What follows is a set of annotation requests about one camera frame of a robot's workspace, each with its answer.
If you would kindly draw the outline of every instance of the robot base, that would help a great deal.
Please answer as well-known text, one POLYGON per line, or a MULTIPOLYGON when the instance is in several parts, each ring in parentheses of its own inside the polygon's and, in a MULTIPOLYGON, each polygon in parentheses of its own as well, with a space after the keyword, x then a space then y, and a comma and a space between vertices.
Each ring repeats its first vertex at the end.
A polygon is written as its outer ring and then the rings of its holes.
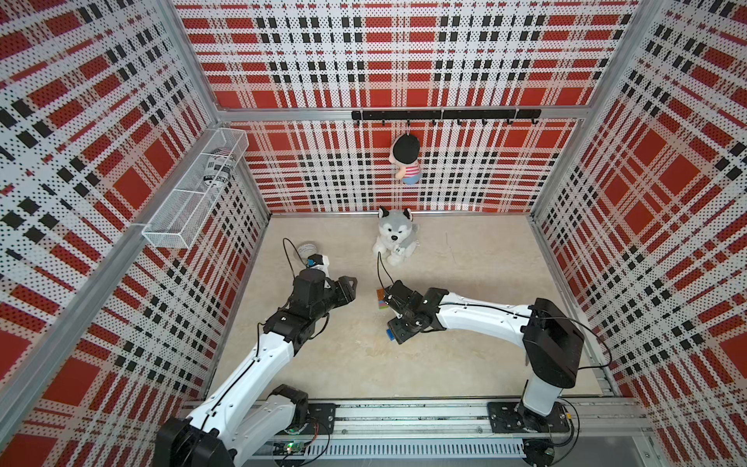
MULTIPOLYGON (((309 417, 314 417, 320 421, 324 426, 329 429, 329 432, 335 430, 335 410, 337 406, 333 403, 310 403, 309 404, 309 417)), ((280 436, 287 436, 288 433, 285 431, 279 431, 277 433, 280 436)), ((313 435, 314 424, 309 422, 297 435, 313 435)), ((324 428, 319 427, 319 436, 326 436, 324 428)))
POLYGON ((524 440, 524 462, 532 467, 549 467, 555 460, 555 448, 544 439, 524 440))
POLYGON ((550 415, 528 419, 519 412, 521 402, 489 402, 488 416, 493 433, 567 433, 571 430, 559 402, 550 415))

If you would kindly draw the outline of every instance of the black mounting plate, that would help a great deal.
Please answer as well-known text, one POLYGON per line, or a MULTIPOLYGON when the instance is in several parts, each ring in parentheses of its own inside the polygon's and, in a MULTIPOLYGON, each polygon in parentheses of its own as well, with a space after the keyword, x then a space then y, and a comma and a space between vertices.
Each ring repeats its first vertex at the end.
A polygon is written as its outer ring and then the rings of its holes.
MULTIPOLYGON (((526 433, 524 423, 516 408, 519 402, 488 402, 488 419, 493 433, 526 433)), ((548 424, 539 427, 540 433, 567 433, 571 430, 568 419, 565 418, 560 402, 553 405, 550 415, 546 417, 548 424)))
POLYGON ((524 440, 524 462, 533 467, 552 466, 555 448, 547 439, 529 438, 524 440))
MULTIPOLYGON (((332 433, 332 431, 335 430, 335 411, 337 409, 337 406, 333 403, 310 403, 309 404, 309 416, 316 418, 318 421, 320 421, 322 424, 324 424, 327 428, 329 428, 329 432, 332 433)), ((287 436, 288 433, 285 431, 279 431, 277 434, 279 435, 285 435, 287 436)), ((301 430, 300 435, 314 435, 314 424, 309 422, 306 424, 306 426, 301 430)), ((326 431, 324 431, 324 427, 319 427, 319 437, 322 438, 326 436, 326 431)))

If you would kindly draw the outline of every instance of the white cable tray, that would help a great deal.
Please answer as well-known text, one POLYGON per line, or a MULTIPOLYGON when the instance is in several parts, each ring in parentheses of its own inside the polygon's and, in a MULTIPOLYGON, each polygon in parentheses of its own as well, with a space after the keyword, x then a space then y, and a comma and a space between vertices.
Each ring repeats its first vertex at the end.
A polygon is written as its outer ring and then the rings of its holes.
MULTIPOLYGON (((304 454, 289 460, 309 460, 321 454, 325 436, 318 439, 304 454)), ((476 459, 522 458, 524 441, 520 438, 485 439, 333 439, 322 456, 324 459, 476 459)), ((253 460, 272 459, 260 453, 253 460)))
POLYGON ((214 172, 230 180, 231 172, 248 146, 247 133, 243 130, 215 130, 143 230, 148 242, 158 248, 190 248, 225 187, 225 183, 217 180, 204 181, 205 167, 213 158, 217 168, 214 172))

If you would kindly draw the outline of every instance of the doll with black hair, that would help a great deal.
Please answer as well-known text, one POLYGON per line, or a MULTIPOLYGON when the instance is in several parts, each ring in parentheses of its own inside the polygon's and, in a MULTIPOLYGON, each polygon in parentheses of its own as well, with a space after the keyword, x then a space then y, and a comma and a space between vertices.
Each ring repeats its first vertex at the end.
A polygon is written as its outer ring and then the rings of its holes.
POLYGON ((420 141, 412 134, 403 134, 391 145, 389 162, 400 169, 394 175, 402 183, 414 185, 421 179, 418 153, 420 152, 420 141))

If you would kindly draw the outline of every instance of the stuffed dog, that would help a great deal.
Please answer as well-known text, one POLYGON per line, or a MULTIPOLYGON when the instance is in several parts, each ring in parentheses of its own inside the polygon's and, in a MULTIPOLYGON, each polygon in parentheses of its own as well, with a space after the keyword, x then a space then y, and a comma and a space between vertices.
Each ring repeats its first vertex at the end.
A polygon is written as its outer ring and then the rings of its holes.
POLYGON ((396 266, 405 258, 412 256, 418 246, 416 233, 418 225, 412 223, 412 213, 409 208, 404 211, 387 211, 379 207, 379 236, 373 246, 374 253, 386 256, 386 261, 396 266))

